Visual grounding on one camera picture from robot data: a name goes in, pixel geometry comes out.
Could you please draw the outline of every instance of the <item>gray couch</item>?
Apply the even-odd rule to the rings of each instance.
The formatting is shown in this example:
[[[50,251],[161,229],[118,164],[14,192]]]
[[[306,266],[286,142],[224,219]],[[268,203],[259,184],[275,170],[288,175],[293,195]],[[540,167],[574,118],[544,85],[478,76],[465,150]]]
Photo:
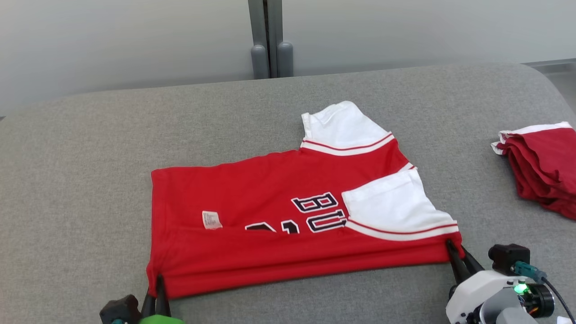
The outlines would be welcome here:
[[[8,115],[0,323],[99,323],[108,300],[142,301],[150,171],[295,149],[300,114],[342,100],[394,133],[485,267],[493,244],[525,245],[576,311],[576,222],[519,199],[507,160],[490,148],[499,130],[576,125],[576,116],[539,72],[484,64],[88,93]],[[424,265],[210,293],[172,308],[189,324],[445,323],[452,284],[450,265]]]

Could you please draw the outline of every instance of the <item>basketball jersey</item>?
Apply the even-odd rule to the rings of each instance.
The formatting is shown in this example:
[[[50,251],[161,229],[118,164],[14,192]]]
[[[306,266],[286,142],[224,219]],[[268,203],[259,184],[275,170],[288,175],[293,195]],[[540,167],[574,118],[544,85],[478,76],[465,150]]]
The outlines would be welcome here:
[[[447,262],[456,222],[428,200],[394,136],[349,101],[303,114],[297,150],[152,172],[149,293]]]

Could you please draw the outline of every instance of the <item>stack of folded clothes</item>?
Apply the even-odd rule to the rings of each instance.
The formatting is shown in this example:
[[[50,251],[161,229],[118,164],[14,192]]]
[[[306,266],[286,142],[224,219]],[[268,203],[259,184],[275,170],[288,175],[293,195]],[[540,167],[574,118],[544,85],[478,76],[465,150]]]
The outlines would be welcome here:
[[[576,220],[576,131],[567,122],[498,133],[492,143],[516,176],[520,197]]]

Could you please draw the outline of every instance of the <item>wall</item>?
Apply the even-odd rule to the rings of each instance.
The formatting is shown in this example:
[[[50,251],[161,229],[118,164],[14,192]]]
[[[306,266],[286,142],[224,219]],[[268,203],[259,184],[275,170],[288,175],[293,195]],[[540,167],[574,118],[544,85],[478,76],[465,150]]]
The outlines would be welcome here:
[[[252,78],[247,1],[0,2],[0,115],[72,93]]]
[[[294,75],[576,58],[573,0],[284,0]]]

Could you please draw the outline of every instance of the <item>led light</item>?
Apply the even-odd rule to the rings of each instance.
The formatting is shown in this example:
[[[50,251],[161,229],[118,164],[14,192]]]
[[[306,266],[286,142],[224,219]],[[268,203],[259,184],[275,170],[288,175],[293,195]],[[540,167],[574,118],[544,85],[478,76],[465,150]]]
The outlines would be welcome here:
[[[520,284],[514,287],[514,291],[516,291],[517,293],[524,293],[527,290],[528,286],[526,284]]]

